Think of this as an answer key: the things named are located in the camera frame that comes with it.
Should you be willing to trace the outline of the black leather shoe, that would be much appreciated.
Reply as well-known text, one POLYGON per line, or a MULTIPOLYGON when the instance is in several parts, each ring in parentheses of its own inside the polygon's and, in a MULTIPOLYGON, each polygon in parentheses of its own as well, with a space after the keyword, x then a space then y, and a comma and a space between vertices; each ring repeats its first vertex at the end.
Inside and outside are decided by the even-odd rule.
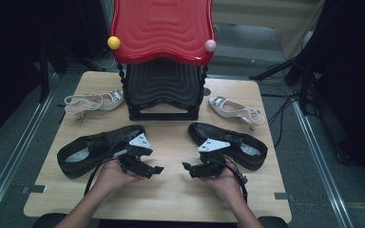
POLYGON ((79 178, 103 159, 111 158, 114 153, 124 150, 131 140, 142 133, 145 133, 145 129, 139 124, 133 124, 79 137, 59 150, 58 164, 68 178, 79 178))
POLYGON ((216 127, 208 123, 192 123, 188 126, 191 139, 201 145, 207 139, 230 143, 221 150, 223 155, 233 159, 244 168, 256 171, 263 165, 268 147, 251 135, 216 127))

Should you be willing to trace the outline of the white slingback heeled shoe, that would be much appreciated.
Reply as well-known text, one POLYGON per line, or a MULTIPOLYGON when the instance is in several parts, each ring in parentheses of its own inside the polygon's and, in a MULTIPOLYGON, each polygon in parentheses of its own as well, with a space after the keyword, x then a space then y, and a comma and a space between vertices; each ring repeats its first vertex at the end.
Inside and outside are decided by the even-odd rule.
POLYGON ((249 125, 251 130, 265 122, 265 117, 259 110, 235 103, 222 96, 210 97, 209 105, 220 116, 226 119, 241 119, 249 125))
POLYGON ((88 111, 111 111, 124 102, 124 93, 115 89, 107 93, 71 95, 64 99, 65 112, 81 119, 88 111))

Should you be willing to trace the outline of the person's right hand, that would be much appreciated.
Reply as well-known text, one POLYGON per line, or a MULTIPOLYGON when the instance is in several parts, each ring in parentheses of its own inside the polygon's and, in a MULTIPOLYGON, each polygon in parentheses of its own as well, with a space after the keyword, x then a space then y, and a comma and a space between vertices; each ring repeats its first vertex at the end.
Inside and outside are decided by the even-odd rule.
POLYGON ((201 181, 208 184, 231 208, 234 206, 245 205, 240 185, 233 172, 224 168, 217 177, 201 178, 201 181))

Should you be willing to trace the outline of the red and black shoe rack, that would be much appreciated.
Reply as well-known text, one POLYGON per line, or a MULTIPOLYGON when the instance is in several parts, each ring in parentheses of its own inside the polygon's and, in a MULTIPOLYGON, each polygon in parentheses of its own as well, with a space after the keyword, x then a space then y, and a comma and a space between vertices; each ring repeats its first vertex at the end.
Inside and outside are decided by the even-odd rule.
POLYGON ((216 50, 212 0, 114 0, 107 40, 129 118, 196 120, 216 50))

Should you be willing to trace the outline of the person's left hand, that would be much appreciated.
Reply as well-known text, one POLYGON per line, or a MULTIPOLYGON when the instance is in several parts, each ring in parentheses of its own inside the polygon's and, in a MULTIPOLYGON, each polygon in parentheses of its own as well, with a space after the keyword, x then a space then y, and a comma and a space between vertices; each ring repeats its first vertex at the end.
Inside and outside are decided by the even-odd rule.
POLYGON ((137 174, 125 173, 118 160, 111 160, 107 161, 102 167, 99 177, 91 187, 91 191, 105 199, 128 184, 143 179, 137 174))

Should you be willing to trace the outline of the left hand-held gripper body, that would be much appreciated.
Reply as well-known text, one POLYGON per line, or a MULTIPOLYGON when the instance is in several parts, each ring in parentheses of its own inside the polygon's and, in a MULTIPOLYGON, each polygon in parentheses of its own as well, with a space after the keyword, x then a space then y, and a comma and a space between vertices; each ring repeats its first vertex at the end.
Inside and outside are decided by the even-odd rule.
POLYGON ((136 156, 141 148, 151 149, 151 145, 144 133, 132 139, 126 145, 125 151, 119 155, 119 161, 125 173, 130 171, 136 175, 145 177, 145 172, 152 168, 152 166, 141 161, 141 157, 136 156))

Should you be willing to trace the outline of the metal floor rail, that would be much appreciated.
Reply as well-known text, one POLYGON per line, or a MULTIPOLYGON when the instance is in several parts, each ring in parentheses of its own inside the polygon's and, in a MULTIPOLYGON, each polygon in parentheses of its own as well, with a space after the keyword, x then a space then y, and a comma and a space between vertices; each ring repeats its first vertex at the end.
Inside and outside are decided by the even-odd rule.
POLYGON ((48 77, 48 95, 38 102, 38 94, 32 92, 10 116, 0 130, 0 202, 24 158, 29 145, 47 113, 52 96, 61 83, 62 75, 48 77))
POLYGON ((302 113, 300 106, 297 102, 293 103, 293 109, 295 110, 298 122, 310 149, 315 166, 324 186, 330 205, 335 214, 339 228, 355 228, 347 206, 336 185, 336 181, 322 154, 310 122, 308 121, 307 117, 302 113))

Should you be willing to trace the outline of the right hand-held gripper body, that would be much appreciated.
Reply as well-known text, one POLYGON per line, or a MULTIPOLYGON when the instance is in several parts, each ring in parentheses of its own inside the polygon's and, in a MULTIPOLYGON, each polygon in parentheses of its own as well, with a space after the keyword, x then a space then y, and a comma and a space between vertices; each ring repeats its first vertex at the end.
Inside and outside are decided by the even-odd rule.
POLYGON ((203 142, 198 147, 202 164, 196 169, 197 177, 206 178, 219 176, 226 166, 226 161, 221 151, 223 148, 229 146, 229 142, 213 139, 207 139, 203 142))

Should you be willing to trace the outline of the dark curtain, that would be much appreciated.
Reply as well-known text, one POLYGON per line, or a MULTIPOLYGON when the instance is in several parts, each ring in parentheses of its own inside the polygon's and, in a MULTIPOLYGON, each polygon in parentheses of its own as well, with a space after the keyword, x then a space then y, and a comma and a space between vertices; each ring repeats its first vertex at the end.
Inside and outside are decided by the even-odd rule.
POLYGON ((40 49, 64 47, 89 69, 105 54, 107 27, 101 0, 0 0, 0 129, 40 86, 40 49))
POLYGON ((337 145, 365 169, 365 0, 327 0, 314 37, 317 91, 345 131, 337 145))

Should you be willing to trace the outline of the black metal stand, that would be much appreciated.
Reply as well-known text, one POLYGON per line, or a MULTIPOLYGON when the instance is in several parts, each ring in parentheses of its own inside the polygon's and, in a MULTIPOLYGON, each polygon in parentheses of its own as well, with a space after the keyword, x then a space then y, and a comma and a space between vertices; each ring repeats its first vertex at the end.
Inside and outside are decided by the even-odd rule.
POLYGON ((289 68, 289 72, 285 76, 285 84, 288 86, 294 86, 298 80, 300 80, 300 92, 298 95, 298 105, 301 112, 304 115, 310 115, 307 110, 307 97, 308 89, 312 78, 312 67, 311 67, 311 53, 313 48, 307 45, 299 54, 295 57, 279 64, 273 66, 272 68, 258 74, 256 76, 250 76, 250 80, 263 80, 266 79, 286 68, 289 68))
POLYGON ((59 43, 47 43, 40 49, 40 99, 42 103, 49 94, 48 65, 52 65, 55 72, 66 73, 67 63, 64 58, 65 50, 59 43))

